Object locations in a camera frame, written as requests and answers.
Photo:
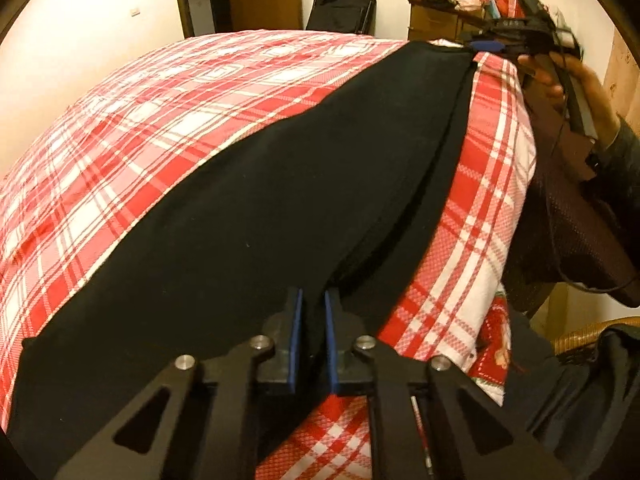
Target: bed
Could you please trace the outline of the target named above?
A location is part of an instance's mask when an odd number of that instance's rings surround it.
[[[23,340],[43,329],[147,211],[221,150],[314,106],[403,43],[300,31],[192,38],[134,60],[70,106],[0,185],[2,428]],[[516,68],[491,54],[476,61],[446,207],[379,337],[417,359],[446,354],[501,402],[510,334],[500,277],[535,147]],[[366,404],[334,397],[257,475],[368,477]]]

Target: sleeve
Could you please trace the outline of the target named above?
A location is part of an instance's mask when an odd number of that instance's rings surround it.
[[[592,152],[587,164],[597,174],[600,197],[628,229],[640,219],[640,139],[624,119],[621,124],[611,145]]]

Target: human hand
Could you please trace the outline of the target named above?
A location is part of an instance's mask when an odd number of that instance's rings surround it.
[[[557,52],[551,52],[549,57],[560,68],[567,70],[578,81],[584,89],[584,95],[591,109],[593,125],[598,133],[598,143],[601,148],[607,148],[616,138],[620,130],[620,118],[615,113],[611,101],[596,73],[584,65],[577,57],[562,56]],[[518,63],[529,69],[533,78],[541,83],[545,88],[546,96],[556,108],[564,104],[564,91],[562,86],[557,84],[552,75],[545,70],[533,56],[520,56]]]

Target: wicker chair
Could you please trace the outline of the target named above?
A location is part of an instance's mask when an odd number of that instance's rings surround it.
[[[554,352],[562,362],[584,362],[593,354],[600,334],[616,324],[640,326],[640,317],[623,317],[587,325],[580,330],[553,339],[551,343],[554,346]]]

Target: triangular cutout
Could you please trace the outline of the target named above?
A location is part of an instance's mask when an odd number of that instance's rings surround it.
[[[171,392],[160,388],[133,418],[118,430],[113,437],[114,443],[140,454],[147,454],[156,436],[162,414]]]
[[[509,430],[465,390],[458,391],[458,402],[480,455],[488,455],[513,444]]]

